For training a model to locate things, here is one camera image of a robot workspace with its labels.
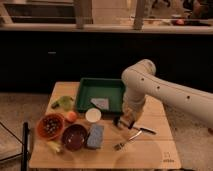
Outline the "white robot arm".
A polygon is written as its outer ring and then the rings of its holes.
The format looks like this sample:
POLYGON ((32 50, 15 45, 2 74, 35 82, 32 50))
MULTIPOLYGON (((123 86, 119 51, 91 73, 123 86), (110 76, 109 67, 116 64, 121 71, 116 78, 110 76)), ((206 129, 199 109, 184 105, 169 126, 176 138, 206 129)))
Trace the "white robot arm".
POLYGON ((125 86, 122 111, 128 123, 140 118, 145 96, 149 95, 192 114, 213 129, 213 93, 165 81, 155 73, 156 66, 149 59, 140 60, 122 72, 125 86))

